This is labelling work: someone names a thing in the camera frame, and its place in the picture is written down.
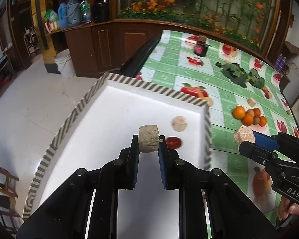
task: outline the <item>blue jug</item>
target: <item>blue jug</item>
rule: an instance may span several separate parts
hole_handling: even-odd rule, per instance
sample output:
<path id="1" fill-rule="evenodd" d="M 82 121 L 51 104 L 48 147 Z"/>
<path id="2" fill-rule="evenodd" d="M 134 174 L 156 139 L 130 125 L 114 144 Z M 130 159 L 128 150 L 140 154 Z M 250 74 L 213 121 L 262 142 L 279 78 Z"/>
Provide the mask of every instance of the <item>blue jug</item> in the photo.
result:
<path id="1" fill-rule="evenodd" d="M 78 1 L 76 0 L 68 1 L 66 18 L 68 19 L 69 27 L 77 26 L 82 22 L 82 13 Z"/>
<path id="2" fill-rule="evenodd" d="M 58 9 L 59 23 L 61 28 L 67 28 L 69 26 L 67 15 L 67 4 L 62 2 Z"/>

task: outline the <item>glass panel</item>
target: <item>glass panel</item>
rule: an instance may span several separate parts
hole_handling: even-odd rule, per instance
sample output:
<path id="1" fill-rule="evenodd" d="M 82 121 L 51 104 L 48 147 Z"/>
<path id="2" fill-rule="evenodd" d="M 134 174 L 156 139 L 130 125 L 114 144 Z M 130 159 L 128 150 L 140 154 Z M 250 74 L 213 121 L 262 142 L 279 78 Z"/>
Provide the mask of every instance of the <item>glass panel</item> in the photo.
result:
<path id="1" fill-rule="evenodd" d="M 274 0 L 118 0 L 117 17 L 191 25 L 259 52 L 273 4 Z"/>

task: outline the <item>tangerine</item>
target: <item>tangerine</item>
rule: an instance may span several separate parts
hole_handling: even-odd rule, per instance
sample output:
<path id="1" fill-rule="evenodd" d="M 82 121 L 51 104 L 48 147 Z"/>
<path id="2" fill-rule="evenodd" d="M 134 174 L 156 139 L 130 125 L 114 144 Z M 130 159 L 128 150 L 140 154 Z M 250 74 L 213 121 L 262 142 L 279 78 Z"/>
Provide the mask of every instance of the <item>tangerine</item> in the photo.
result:
<path id="1" fill-rule="evenodd" d="M 254 108 L 255 117 L 259 117 L 261 114 L 261 111 L 259 108 Z"/>
<path id="2" fill-rule="evenodd" d="M 261 116 L 260 117 L 260 122 L 259 122 L 259 126 L 263 127 L 264 125 L 267 124 L 267 119 L 265 116 Z"/>
<path id="3" fill-rule="evenodd" d="M 232 115 L 236 118 L 236 119 L 242 119 L 246 114 L 246 111 L 244 109 L 243 106 L 237 106 L 233 111 L 232 111 Z"/>
<path id="4" fill-rule="evenodd" d="M 254 122 L 254 118 L 249 114 L 246 113 L 244 118 L 242 119 L 243 125 L 245 125 L 246 127 L 250 126 L 251 124 L 253 124 Z"/>

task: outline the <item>pink bottle label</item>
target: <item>pink bottle label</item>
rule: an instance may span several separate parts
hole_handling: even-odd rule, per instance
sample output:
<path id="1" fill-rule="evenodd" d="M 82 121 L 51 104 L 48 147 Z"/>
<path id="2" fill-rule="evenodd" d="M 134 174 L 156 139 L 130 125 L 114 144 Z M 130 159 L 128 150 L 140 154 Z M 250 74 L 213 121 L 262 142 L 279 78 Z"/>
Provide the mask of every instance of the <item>pink bottle label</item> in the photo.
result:
<path id="1" fill-rule="evenodd" d="M 203 47 L 199 46 L 199 45 L 196 45 L 195 46 L 195 52 L 197 54 L 201 54 L 203 52 Z"/>

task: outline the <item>white bucket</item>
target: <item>white bucket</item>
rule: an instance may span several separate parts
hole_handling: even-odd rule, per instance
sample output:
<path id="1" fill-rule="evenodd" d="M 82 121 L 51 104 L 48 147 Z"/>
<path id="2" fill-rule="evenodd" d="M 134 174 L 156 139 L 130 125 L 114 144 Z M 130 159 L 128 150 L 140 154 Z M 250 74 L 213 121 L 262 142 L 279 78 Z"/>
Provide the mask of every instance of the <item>white bucket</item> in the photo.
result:
<path id="1" fill-rule="evenodd" d="M 54 60 L 58 64 L 58 70 L 61 72 L 63 78 L 69 79 L 76 75 L 69 49 L 58 53 Z"/>

